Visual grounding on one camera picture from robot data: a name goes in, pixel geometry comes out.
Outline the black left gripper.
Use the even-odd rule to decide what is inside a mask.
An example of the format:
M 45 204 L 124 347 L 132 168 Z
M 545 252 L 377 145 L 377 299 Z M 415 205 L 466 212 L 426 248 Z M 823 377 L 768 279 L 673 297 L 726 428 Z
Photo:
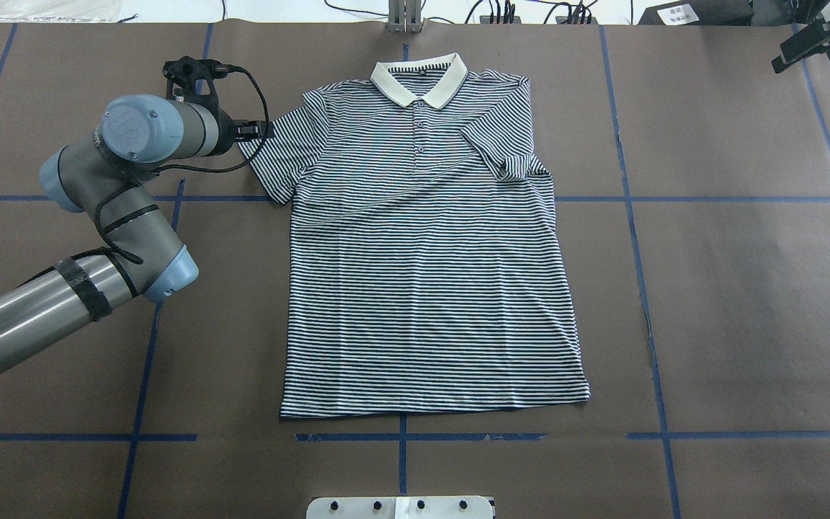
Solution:
M 269 120 L 234 120 L 233 140 L 248 142 L 254 139 L 274 138 L 275 128 Z

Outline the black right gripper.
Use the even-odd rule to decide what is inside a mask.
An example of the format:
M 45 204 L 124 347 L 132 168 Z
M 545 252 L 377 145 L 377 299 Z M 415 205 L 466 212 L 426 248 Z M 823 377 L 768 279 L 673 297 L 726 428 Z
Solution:
M 830 21 L 816 21 L 780 44 L 780 56 L 772 60 L 772 69 L 781 74 L 808 57 L 825 55 L 830 60 Z

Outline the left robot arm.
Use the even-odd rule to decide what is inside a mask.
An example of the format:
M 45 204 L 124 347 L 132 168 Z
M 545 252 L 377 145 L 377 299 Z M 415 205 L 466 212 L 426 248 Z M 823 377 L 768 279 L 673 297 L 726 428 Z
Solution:
M 233 120 L 214 94 L 113 99 L 89 137 L 40 168 L 47 197 L 85 213 L 102 240 L 0 296 L 0 375 L 136 298 L 164 301 L 197 279 L 187 246 L 147 184 L 185 159 L 271 138 L 269 117 Z

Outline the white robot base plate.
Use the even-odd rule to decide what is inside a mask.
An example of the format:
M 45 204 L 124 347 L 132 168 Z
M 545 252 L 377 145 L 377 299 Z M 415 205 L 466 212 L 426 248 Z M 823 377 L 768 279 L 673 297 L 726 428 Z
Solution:
M 311 500 L 306 518 L 495 518 L 480 495 L 333 497 Z

